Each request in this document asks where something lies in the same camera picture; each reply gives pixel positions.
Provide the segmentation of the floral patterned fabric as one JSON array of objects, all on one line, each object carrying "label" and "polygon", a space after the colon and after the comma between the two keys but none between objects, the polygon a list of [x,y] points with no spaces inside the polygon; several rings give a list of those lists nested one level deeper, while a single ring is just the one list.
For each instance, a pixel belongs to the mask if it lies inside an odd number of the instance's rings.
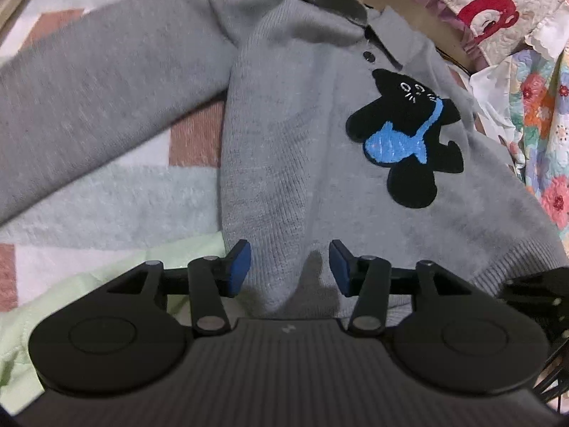
[{"label": "floral patterned fabric", "polygon": [[526,46],[470,77],[485,134],[568,246],[568,3],[525,37]]}]

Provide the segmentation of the light green cloth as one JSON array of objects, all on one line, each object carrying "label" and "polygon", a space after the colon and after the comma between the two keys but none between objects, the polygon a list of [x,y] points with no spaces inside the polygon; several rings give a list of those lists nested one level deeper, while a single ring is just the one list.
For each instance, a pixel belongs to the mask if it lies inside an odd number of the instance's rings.
[{"label": "light green cloth", "polygon": [[182,369],[198,337],[170,312],[179,297],[235,290],[222,233],[179,240],[60,281],[1,315],[1,407],[14,417],[47,396],[95,410],[150,390]]}]

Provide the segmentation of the beige mattress edge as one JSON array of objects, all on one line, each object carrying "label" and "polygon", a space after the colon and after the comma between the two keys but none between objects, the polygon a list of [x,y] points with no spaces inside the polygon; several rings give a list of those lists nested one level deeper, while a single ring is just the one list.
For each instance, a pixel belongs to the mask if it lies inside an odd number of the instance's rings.
[{"label": "beige mattress edge", "polygon": [[359,0],[374,9],[382,10],[391,7],[404,17],[408,24],[422,32],[435,43],[437,49],[460,65],[467,72],[474,72],[477,67],[470,55],[462,46],[462,33],[458,28],[443,21],[435,12],[427,9],[415,0]]}]

